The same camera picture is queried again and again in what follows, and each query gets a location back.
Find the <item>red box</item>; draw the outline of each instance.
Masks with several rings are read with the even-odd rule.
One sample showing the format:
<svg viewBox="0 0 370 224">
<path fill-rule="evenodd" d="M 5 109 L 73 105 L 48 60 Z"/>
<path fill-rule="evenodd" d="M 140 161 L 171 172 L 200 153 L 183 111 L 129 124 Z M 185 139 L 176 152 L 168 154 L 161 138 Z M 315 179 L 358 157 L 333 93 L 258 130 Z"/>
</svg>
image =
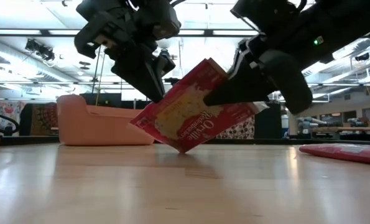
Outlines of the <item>red box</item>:
<svg viewBox="0 0 370 224">
<path fill-rule="evenodd" d="M 131 124 L 185 153 L 259 112 L 254 103 L 204 104 L 204 96 L 227 78 L 214 60 L 204 59 L 162 101 L 148 105 Z"/>
</svg>

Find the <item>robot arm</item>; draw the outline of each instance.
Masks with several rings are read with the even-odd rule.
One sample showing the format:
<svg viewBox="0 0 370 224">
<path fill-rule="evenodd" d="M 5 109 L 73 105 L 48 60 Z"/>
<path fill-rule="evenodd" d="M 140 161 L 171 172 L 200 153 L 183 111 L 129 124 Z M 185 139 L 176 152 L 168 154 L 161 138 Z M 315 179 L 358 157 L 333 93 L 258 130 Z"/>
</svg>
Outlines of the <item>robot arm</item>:
<svg viewBox="0 0 370 224">
<path fill-rule="evenodd" d="M 156 40 L 177 35 L 181 26 L 168 0 L 85 0 L 76 10 L 88 21 L 75 37 L 77 51 L 95 58 L 104 45 L 115 61 L 112 72 L 160 101 L 165 93 L 161 78 L 175 64 L 166 52 L 152 53 Z"/>
<path fill-rule="evenodd" d="M 231 78 L 205 98 L 207 105 L 267 100 L 279 90 L 291 113 L 309 108 L 313 96 L 301 71 L 370 32 L 370 0 L 316 0 L 300 12 L 305 3 L 236 3 L 231 12 L 261 33 L 239 43 Z"/>
<path fill-rule="evenodd" d="M 100 45 L 116 61 L 112 71 L 154 102 L 164 95 L 161 77 L 175 65 L 155 57 L 156 40 L 179 32 L 168 0 L 86 0 L 77 11 L 88 24 L 75 37 L 79 53 L 95 57 Z M 281 91 L 290 112 L 307 109 L 312 93 L 301 73 L 355 39 L 370 32 L 370 0 L 316 0 L 301 12 L 287 0 L 239 0 L 231 12 L 255 23 L 260 34 L 239 43 L 230 79 L 205 98 L 207 105 L 268 100 Z"/>
</svg>

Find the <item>red bag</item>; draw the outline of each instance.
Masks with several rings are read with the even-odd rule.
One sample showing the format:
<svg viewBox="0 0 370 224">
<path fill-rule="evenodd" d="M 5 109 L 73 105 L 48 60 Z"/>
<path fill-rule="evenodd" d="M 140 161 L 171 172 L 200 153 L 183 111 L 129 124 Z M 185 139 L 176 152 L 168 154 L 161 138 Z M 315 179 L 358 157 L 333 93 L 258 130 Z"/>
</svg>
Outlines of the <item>red bag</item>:
<svg viewBox="0 0 370 224">
<path fill-rule="evenodd" d="M 259 112 L 253 103 L 204 104 L 204 96 L 227 78 L 214 60 L 205 59 L 174 85 L 162 101 L 148 105 L 131 124 L 185 153 Z"/>
<path fill-rule="evenodd" d="M 341 159 L 370 164 L 370 146 L 354 144 L 311 144 L 301 146 L 299 151 L 314 156 Z"/>
</svg>

